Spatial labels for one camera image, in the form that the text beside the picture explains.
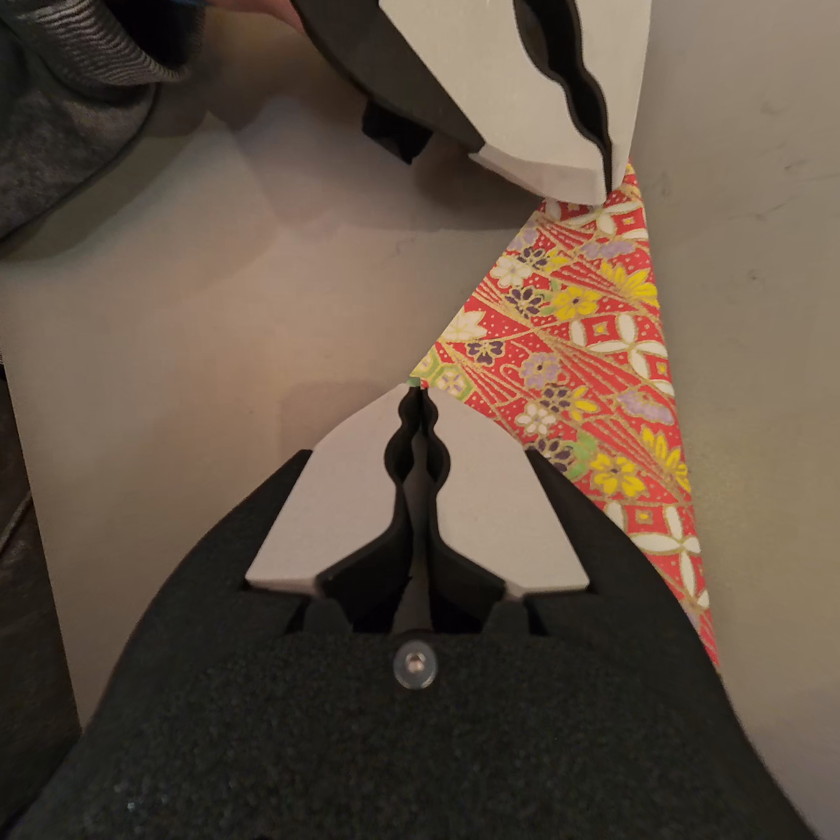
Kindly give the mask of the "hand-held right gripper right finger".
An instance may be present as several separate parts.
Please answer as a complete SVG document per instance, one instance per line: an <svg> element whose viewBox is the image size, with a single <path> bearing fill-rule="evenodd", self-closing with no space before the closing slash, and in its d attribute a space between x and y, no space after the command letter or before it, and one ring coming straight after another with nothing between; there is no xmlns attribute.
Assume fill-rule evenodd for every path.
<svg viewBox="0 0 840 840"><path fill-rule="evenodd" d="M493 608L586 591L541 476L560 475L486 416L433 388L420 393L427 441L427 574L439 632L478 632Z"/></svg>

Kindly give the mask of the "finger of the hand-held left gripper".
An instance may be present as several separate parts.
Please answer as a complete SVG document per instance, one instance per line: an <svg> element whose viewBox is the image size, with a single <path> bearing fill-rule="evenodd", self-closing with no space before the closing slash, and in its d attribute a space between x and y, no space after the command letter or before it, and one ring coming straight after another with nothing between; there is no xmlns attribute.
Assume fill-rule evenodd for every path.
<svg viewBox="0 0 840 840"><path fill-rule="evenodd" d="M605 104L609 155L605 190L623 181L629 160L643 83L652 3L650 1L578 1L581 51Z"/></svg>
<svg viewBox="0 0 840 840"><path fill-rule="evenodd" d="M520 37L510 1L384 1L404 37L483 144L470 157L536 195L566 203L606 198L602 153L572 120L562 83Z"/></svg>

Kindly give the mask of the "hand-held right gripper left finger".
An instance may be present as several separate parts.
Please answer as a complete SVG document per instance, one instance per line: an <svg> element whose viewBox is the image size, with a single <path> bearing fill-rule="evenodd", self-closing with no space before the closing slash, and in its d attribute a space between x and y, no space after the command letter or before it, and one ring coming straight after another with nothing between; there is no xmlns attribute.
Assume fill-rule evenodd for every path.
<svg viewBox="0 0 840 840"><path fill-rule="evenodd" d="M328 433L308 454L245 582L334 601L356 632L391 632L412 576L405 483L421 415L421 388L399 384Z"/></svg>

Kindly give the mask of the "red floral green-backed origami paper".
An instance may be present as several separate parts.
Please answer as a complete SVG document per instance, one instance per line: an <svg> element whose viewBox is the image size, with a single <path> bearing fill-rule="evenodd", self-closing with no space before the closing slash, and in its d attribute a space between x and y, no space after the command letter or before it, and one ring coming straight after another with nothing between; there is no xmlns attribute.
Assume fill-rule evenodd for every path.
<svg viewBox="0 0 840 840"><path fill-rule="evenodd" d="M664 578L719 656L633 167L603 205L542 202L410 381L536 448Z"/></svg>

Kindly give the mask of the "person's left hand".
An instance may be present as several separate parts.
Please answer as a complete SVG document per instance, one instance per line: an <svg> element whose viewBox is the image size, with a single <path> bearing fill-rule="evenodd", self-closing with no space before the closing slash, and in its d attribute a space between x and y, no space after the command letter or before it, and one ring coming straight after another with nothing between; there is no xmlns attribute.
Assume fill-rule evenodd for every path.
<svg viewBox="0 0 840 840"><path fill-rule="evenodd" d="M263 14L278 19L299 34L305 34L305 28L291 1L208 1L215 7L238 14Z"/></svg>

